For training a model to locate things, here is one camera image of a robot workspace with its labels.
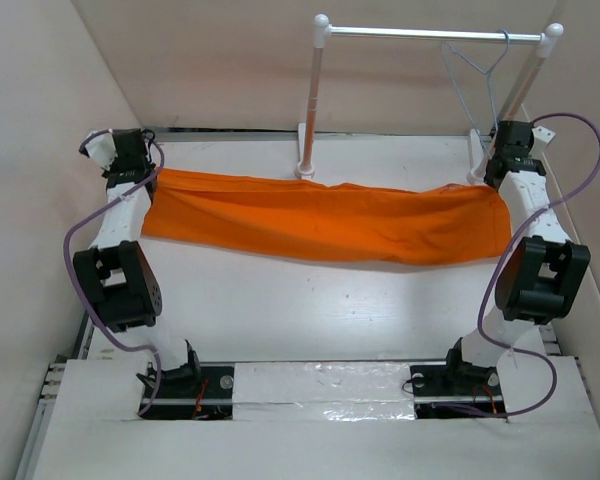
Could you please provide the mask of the orange trousers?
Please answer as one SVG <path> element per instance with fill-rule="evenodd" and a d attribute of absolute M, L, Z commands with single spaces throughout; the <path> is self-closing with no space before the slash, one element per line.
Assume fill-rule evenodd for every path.
<path fill-rule="evenodd" d="M 443 266 L 500 256 L 511 225 L 486 186 L 413 192 L 166 169 L 142 233 L 316 262 Z"/>

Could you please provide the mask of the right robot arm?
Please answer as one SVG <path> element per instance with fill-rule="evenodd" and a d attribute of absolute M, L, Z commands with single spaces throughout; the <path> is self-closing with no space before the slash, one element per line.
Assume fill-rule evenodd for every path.
<path fill-rule="evenodd" d="M 591 260 L 553 210 L 546 169 L 532 155 L 534 143 L 533 124 L 499 123 L 484 181 L 505 202 L 513 234 L 488 284 L 476 329 L 447 353 L 442 381 L 456 394 L 487 383 L 505 351 L 533 327 L 566 317 Z"/>

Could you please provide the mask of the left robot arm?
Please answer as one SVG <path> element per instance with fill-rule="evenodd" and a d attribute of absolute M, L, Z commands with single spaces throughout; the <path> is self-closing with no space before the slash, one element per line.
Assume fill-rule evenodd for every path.
<path fill-rule="evenodd" d="M 140 245 L 145 217 L 157 192 L 164 159 L 148 129 L 93 132 L 79 151 L 102 170 L 107 203 L 91 220 L 101 226 L 88 248 L 69 255 L 70 271 L 93 322 L 119 349 L 146 351 L 154 363 L 141 375 L 181 396 L 202 387 L 203 373 L 189 341 L 159 323 L 162 293 Z"/>

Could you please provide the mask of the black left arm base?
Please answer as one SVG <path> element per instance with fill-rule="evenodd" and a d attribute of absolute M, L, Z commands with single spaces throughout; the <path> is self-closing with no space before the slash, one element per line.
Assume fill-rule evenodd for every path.
<path fill-rule="evenodd" d="M 145 420 L 219 421 L 233 417 L 234 364 L 203 363 L 201 377 L 162 379 L 157 397 L 150 402 L 156 372 L 152 364 L 137 377 L 143 385 L 139 409 Z"/>

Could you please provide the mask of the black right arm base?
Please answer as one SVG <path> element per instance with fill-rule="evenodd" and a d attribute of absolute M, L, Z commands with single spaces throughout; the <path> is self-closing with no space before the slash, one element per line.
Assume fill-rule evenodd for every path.
<path fill-rule="evenodd" d="M 466 419 L 504 414 L 505 404 L 497 376 L 495 385 L 475 380 L 450 380 L 445 364 L 416 363 L 409 366 L 410 378 L 402 384 L 413 398 L 417 420 Z"/>

